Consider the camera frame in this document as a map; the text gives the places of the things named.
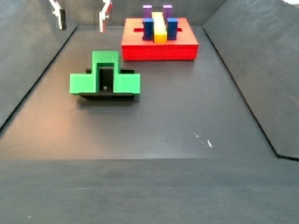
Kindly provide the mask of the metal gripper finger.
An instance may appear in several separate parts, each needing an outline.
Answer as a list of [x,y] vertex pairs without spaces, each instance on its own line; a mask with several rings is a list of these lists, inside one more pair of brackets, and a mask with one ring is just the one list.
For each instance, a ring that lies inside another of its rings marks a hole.
[[104,31],[104,27],[106,27],[106,20],[108,19],[108,12],[112,8],[112,0],[103,0],[103,9],[98,14],[98,18],[99,18],[99,31],[103,32]]
[[67,30],[66,10],[62,8],[58,0],[50,0],[52,6],[52,14],[58,18],[58,25],[60,30]]

